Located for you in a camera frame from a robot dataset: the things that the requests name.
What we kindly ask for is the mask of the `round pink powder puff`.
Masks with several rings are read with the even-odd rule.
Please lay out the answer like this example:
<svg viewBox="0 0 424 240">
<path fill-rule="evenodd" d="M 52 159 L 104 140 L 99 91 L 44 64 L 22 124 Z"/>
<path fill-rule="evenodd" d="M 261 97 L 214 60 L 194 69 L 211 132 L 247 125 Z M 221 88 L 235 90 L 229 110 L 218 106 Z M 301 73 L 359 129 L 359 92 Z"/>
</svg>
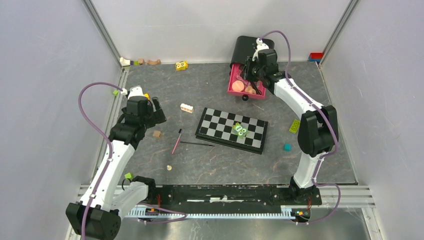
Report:
<svg viewBox="0 0 424 240">
<path fill-rule="evenodd" d="M 244 89 L 245 89 L 245 84 L 241 80 L 235 80 L 231 84 L 231 90 L 234 91 L 234 92 L 243 92 Z"/>
</svg>

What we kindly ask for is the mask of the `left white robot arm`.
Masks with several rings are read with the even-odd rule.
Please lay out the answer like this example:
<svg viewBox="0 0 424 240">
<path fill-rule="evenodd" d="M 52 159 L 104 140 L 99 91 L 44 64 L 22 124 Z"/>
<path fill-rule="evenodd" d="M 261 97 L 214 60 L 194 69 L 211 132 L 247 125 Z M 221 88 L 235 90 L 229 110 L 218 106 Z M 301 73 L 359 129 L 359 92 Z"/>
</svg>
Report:
<svg viewBox="0 0 424 240">
<path fill-rule="evenodd" d="M 105 137 L 107 148 L 103 160 L 87 191 L 76 203 L 69 203 L 65 214 L 74 232 L 98 240 L 113 240 L 122 219 L 141 201 L 153 203 L 157 198 L 152 178 L 136 176 L 126 190 L 115 190 L 128 161 L 135 153 L 147 129 L 167 119 L 157 97 L 148 97 L 141 86 L 122 89 L 127 96 L 122 115 Z"/>
</svg>

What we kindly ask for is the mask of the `pink lip gloss wand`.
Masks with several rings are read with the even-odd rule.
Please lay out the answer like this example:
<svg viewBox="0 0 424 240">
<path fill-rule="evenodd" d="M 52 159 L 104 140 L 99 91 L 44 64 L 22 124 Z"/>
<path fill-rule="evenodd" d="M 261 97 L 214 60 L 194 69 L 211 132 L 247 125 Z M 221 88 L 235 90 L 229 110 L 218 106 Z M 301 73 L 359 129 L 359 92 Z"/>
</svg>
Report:
<svg viewBox="0 0 424 240">
<path fill-rule="evenodd" d="M 180 128 L 179 131 L 178 131 L 178 138 L 177 138 L 177 140 L 176 140 L 176 142 L 174 144 L 174 147 L 172 149 L 172 152 L 171 152 L 172 155 L 175 153 L 175 151 L 177 149 L 177 146 L 178 146 L 178 144 L 180 142 L 181 136 L 182 136 L 182 128 Z"/>
</svg>

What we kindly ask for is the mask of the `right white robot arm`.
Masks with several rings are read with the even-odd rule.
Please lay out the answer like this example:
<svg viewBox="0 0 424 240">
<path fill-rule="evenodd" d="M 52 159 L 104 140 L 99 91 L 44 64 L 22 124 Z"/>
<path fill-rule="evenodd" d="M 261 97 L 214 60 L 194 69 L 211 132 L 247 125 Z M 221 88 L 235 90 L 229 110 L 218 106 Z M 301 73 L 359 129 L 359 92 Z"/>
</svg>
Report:
<svg viewBox="0 0 424 240">
<path fill-rule="evenodd" d="M 246 59 L 243 78 L 252 84 L 261 82 L 284 101 L 299 117 L 298 145 L 302 151 L 298 168 L 290 179 L 289 199 L 302 204 L 314 195 L 317 175 L 325 157 L 339 147 L 337 111 L 310 98 L 289 76 L 279 70 L 278 56 L 261 38 L 255 40 L 255 52 Z"/>
</svg>

